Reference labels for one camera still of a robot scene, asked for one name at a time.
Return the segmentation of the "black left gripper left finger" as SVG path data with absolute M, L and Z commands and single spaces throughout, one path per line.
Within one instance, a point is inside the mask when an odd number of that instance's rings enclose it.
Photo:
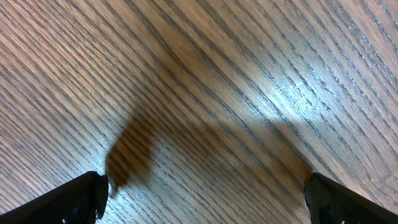
M 96 223 L 108 201 L 108 176 L 89 171 L 1 215 L 1 223 Z

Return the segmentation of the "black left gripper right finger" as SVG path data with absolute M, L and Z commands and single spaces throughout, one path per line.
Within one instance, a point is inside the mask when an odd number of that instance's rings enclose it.
M 397 223 L 395 213 L 318 172 L 308 178 L 304 195 L 312 223 Z

